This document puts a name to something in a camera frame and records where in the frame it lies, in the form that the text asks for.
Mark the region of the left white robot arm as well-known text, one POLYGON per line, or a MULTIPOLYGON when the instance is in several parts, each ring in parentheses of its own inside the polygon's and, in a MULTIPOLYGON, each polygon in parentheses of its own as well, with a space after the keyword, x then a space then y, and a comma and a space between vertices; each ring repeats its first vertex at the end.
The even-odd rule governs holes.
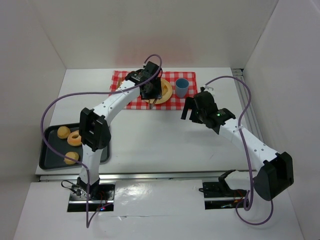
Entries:
POLYGON ((140 95, 155 99, 161 93, 161 80, 158 77, 161 67, 151 61, 142 69, 132 71, 124 78, 115 94, 92 109, 80 112, 79 135, 82 142, 80 174, 77 184, 92 197, 99 188, 99 167, 103 150, 111 140, 110 125, 116 115, 140 95))

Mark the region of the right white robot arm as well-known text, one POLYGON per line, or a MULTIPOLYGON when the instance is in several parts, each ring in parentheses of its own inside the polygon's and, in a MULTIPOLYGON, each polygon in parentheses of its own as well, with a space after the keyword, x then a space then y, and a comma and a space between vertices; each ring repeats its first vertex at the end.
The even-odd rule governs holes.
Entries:
POLYGON ((251 168, 256 173, 229 170, 219 177, 227 190, 255 192, 265 201, 271 201, 294 183, 293 159, 287 153, 279 153, 268 147, 244 126, 228 109, 219 109, 213 95, 202 91, 187 97, 181 119, 204 124, 217 135, 230 141, 249 157, 251 168))

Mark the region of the oval bread slice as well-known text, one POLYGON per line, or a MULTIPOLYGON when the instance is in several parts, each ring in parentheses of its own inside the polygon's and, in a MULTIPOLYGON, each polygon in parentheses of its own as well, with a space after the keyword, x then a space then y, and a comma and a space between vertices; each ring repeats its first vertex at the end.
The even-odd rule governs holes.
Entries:
POLYGON ((161 83, 161 92, 162 92, 162 97, 164 97, 166 95, 166 93, 168 92, 168 87, 165 82, 161 83))

